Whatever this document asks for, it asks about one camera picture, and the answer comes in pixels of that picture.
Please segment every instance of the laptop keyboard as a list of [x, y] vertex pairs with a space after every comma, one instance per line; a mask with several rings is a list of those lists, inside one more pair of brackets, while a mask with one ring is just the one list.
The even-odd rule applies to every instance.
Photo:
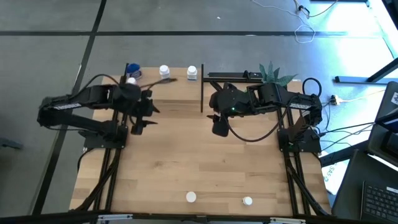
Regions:
[[398, 223], [398, 194], [366, 184], [363, 200], [363, 212]]

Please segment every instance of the green plant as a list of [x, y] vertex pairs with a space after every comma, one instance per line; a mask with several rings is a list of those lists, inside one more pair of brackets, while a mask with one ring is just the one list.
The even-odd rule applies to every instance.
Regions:
[[290, 81], [292, 81], [294, 79], [294, 77], [296, 75], [298, 75], [298, 74], [286, 75], [282, 78], [278, 78], [279, 69], [280, 68], [277, 68], [275, 71], [273, 71], [272, 62], [269, 62], [268, 74], [267, 74], [266, 70], [264, 69], [264, 66], [260, 64], [260, 72], [262, 75], [262, 82], [263, 83], [276, 83], [276, 84], [279, 84], [280, 86], [286, 86]]

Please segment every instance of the blue object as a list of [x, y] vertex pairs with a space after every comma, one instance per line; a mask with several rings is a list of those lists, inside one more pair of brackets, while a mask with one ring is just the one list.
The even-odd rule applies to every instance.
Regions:
[[140, 69], [140, 66], [138, 64], [136, 64], [136, 63], [129, 64], [126, 69], [127, 77], [129, 77], [129, 78], [133, 77], [135, 79], [141, 78], [142, 73], [139, 69]]

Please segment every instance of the gray floor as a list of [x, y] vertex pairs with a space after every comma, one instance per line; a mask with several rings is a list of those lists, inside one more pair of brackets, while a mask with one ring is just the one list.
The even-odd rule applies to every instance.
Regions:
[[[1, 0], [0, 31], [91, 30], [100, 2]], [[290, 11], [295, 8], [289, 0], [259, 2]], [[301, 3], [313, 13], [329, 5], [309, 0]], [[363, 3], [341, 2], [310, 22], [317, 31], [352, 35], [316, 37], [310, 44], [298, 44], [293, 37], [96, 37], [83, 83], [97, 73], [121, 75], [126, 62], [144, 67], [161, 64], [187, 67], [204, 63], [208, 73], [258, 71], [259, 63], [268, 64], [271, 60], [275, 67], [281, 67], [283, 75], [298, 73], [302, 80], [319, 79], [323, 85], [322, 101], [333, 94], [349, 100], [384, 88], [333, 83], [336, 75], [369, 76], [393, 59], [370, 8]], [[299, 25], [298, 18], [277, 9], [261, 8], [250, 0], [114, 0], [107, 2], [99, 30], [294, 31]], [[70, 92], [87, 40], [88, 37], [0, 37], [0, 136], [24, 144], [20, 151], [0, 149], [0, 217], [30, 212], [56, 135], [55, 131], [39, 127], [37, 108], [45, 96]], [[306, 90], [316, 92], [317, 87], [308, 85]], [[379, 102], [380, 96], [376, 95], [332, 106], [329, 128], [371, 121]], [[75, 112], [92, 114], [88, 110]], [[363, 141], [367, 134], [348, 138], [347, 142]], [[324, 139], [337, 140], [343, 136], [328, 134]], [[68, 210], [82, 143], [77, 133], [67, 134], [44, 213]], [[335, 145], [327, 151], [344, 147]]]

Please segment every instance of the wooden table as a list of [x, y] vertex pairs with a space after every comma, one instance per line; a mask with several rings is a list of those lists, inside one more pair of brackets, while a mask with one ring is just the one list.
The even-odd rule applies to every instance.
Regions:
[[[160, 78], [158, 68], [143, 68], [142, 72], [140, 85]], [[227, 138], [214, 135], [213, 122], [206, 115], [213, 114], [208, 102], [215, 90], [205, 83], [200, 113], [200, 75], [198, 81], [190, 82], [186, 68], [171, 68], [170, 72], [177, 82], [153, 87], [152, 98], [161, 113], [148, 119], [159, 124], [144, 128], [141, 136], [129, 135], [122, 150], [111, 211], [291, 216], [276, 132], [255, 143], [242, 142], [231, 133]], [[111, 82], [105, 78], [103, 83]], [[236, 86], [243, 89], [246, 85]], [[288, 89], [301, 91], [301, 82], [289, 83]], [[93, 117], [108, 120], [112, 113], [98, 110]], [[293, 114], [295, 121], [299, 113], [293, 110]], [[264, 135], [276, 122], [276, 113], [230, 119], [234, 130], [249, 139]], [[97, 149], [82, 159], [70, 208], [79, 206], [97, 184], [103, 155], [104, 150]], [[330, 212], [319, 161], [309, 153], [301, 153], [301, 159], [307, 188]], [[189, 191], [197, 194], [195, 203], [186, 201]], [[299, 212], [303, 213], [297, 186], [295, 192]], [[106, 193], [107, 187], [100, 208], [104, 208]], [[245, 196], [253, 198], [251, 206], [242, 204]]]

